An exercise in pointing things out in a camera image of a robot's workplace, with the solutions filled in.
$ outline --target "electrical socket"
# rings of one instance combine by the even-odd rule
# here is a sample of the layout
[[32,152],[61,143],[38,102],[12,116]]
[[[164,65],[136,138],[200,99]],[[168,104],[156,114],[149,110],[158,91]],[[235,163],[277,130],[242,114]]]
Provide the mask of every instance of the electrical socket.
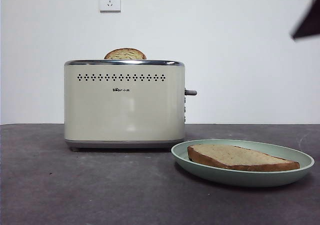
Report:
[[121,11],[121,0],[99,0],[100,12]]

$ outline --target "gray countertop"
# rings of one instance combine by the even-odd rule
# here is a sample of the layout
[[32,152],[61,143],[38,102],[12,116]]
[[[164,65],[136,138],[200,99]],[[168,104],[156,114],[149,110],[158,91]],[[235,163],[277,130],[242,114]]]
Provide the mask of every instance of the gray countertop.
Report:
[[240,139],[303,151],[311,172],[245,188],[191,175],[169,150],[71,152],[63,124],[1,126],[1,225],[309,225],[320,220],[320,125],[187,124],[186,140]]

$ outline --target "toaster lever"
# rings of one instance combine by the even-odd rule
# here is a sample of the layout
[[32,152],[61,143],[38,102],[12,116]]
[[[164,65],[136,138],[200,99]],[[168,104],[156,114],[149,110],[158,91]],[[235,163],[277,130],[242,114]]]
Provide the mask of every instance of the toaster lever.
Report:
[[197,95],[197,91],[185,89],[185,90],[184,90],[184,95],[195,96],[195,95]]

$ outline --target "bread slice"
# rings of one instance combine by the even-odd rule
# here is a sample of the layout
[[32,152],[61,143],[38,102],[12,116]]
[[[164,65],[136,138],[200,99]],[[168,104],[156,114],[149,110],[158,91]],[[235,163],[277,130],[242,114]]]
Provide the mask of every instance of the bread slice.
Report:
[[109,52],[104,59],[110,60],[145,60],[147,59],[141,51],[134,48],[119,48]]
[[195,163],[222,169],[276,172],[299,169],[300,164],[259,151],[223,144],[188,146],[189,159]]

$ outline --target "plate rim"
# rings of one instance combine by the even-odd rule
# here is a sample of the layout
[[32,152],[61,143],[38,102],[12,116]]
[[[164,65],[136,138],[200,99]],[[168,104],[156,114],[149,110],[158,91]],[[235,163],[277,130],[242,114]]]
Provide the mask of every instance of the plate rim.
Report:
[[[189,143],[189,142],[217,141],[217,140],[218,141],[249,142],[249,143],[256,143],[256,144],[263,144],[263,145],[271,145],[271,146],[281,147],[281,148],[293,150],[295,152],[298,152],[298,153],[301,153],[301,154],[305,155],[306,157],[308,157],[311,160],[311,163],[309,165],[305,166],[305,167],[301,167],[301,168],[298,168],[298,169],[292,169],[292,170],[285,170],[285,171],[242,171],[242,170],[226,169],[226,168],[220,168],[220,167],[214,167],[214,166],[208,166],[208,165],[200,164],[200,163],[185,159],[183,157],[180,157],[174,152],[174,149],[176,147],[181,146],[182,144]],[[296,173],[296,172],[299,172],[299,171],[303,171],[303,170],[309,169],[315,164],[314,158],[312,156],[306,154],[303,151],[299,151],[299,150],[296,150],[296,149],[293,149],[293,148],[290,148],[290,147],[280,146],[280,145],[276,145],[276,144],[272,144],[272,143],[266,143],[266,142],[260,142],[260,141],[250,141],[250,140],[240,140],[240,139],[196,139],[196,140],[184,141],[184,142],[180,142],[180,143],[174,145],[171,148],[171,153],[177,159],[183,160],[183,161],[185,161],[187,163],[191,163],[191,164],[193,164],[195,166],[209,168],[209,169],[213,169],[213,170],[220,170],[220,171],[225,171],[225,172],[236,172],[236,173],[245,173],[245,174],[286,174],[286,173]]]

